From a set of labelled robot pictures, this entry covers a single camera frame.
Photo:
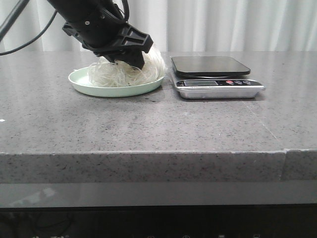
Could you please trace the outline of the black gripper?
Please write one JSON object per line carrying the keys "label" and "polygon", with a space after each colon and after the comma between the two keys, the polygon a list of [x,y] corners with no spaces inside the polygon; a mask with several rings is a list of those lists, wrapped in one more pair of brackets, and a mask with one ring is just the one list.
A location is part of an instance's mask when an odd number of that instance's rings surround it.
{"label": "black gripper", "polygon": [[123,61],[130,66],[144,67],[143,52],[153,45],[149,34],[130,25],[129,5],[123,10],[115,3],[98,3],[81,20],[67,20],[63,31],[78,40],[82,47],[104,57],[109,62]]}

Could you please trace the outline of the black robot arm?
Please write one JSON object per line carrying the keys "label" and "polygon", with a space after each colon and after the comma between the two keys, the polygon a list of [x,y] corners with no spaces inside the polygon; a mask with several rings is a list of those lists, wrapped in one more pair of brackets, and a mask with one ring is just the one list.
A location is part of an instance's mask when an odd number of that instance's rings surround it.
{"label": "black robot arm", "polygon": [[63,31],[82,47],[109,62],[123,61],[142,69],[143,53],[153,45],[149,34],[129,24],[129,5],[123,9],[111,0],[52,0],[50,4],[65,19]]}

